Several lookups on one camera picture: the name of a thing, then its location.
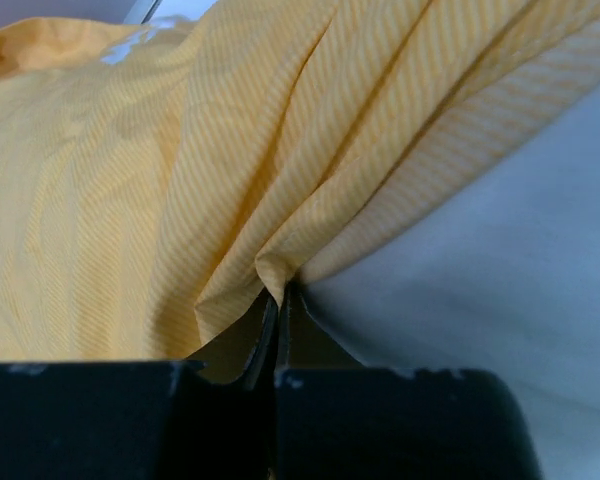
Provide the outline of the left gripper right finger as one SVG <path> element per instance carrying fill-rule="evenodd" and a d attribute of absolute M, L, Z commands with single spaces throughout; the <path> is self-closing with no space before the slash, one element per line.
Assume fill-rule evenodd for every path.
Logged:
<path fill-rule="evenodd" d="M 538 479 L 527 423 L 491 372 L 368 367 L 286 288 L 274 376 L 279 479 Z"/>

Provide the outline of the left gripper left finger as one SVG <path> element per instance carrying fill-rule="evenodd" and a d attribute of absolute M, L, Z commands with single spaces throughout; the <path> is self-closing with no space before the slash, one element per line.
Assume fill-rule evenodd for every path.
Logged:
<path fill-rule="evenodd" d="M 278 309 L 183 360 L 0 362 L 0 479 L 266 479 Z"/>

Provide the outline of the yellow cartoon pillowcase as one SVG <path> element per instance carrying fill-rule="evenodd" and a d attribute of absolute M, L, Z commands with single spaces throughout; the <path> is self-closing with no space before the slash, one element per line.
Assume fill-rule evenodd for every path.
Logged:
<path fill-rule="evenodd" d="M 0 361 L 184 358 L 600 83 L 600 1 L 220 1 L 0 29 Z"/>

